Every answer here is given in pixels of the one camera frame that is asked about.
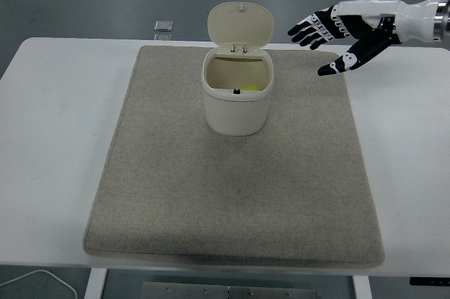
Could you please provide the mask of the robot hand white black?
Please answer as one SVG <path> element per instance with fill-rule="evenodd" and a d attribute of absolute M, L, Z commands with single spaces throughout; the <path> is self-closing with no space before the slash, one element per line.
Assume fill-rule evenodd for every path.
<path fill-rule="evenodd" d="M 436 42 L 440 0 L 406 4 L 400 0 L 356 0 L 316 11 L 289 31 L 291 41 L 315 50 L 320 45 L 353 37 L 356 43 L 344 55 L 318 69 L 318 75 L 356 70 L 385 49 L 410 39 Z"/>

